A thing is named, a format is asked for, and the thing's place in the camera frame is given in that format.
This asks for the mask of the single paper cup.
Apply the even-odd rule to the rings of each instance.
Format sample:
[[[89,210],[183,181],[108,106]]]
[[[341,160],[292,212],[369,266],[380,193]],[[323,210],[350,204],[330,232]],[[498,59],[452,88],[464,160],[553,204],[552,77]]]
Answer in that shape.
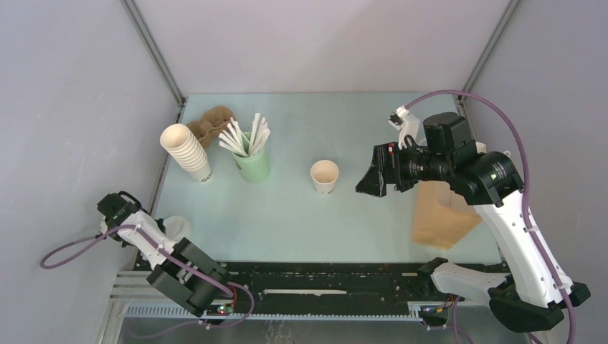
[[[310,169],[310,177],[313,180],[315,191],[322,195],[331,194],[339,177],[339,168],[330,160],[316,161]]]

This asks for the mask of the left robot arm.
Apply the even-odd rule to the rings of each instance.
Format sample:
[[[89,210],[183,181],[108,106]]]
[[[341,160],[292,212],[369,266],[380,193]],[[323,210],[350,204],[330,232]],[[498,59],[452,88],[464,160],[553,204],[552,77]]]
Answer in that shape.
[[[148,260],[146,280],[163,295],[200,317],[218,297],[234,297],[228,271],[184,235],[190,223],[181,216],[154,219],[125,191],[109,193],[97,203],[102,233],[135,246]]]

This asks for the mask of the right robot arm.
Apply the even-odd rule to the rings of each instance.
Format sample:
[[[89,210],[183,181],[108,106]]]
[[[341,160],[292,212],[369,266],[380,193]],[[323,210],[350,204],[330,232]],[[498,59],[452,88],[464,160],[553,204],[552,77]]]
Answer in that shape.
[[[428,300],[444,293],[479,302],[515,333],[553,329],[565,308],[581,305],[591,293],[566,274],[552,277],[556,260],[540,230],[524,221],[524,184],[512,160],[497,151],[479,152],[467,120],[456,113],[432,115],[423,127],[425,145],[407,136],[402,144],[374,146],[356,191],[383,197],[388,185],[404,192],[420,181],[447,183],[488,225],[509,273],[480,272],[438,257],[419,269],[418,293]]]

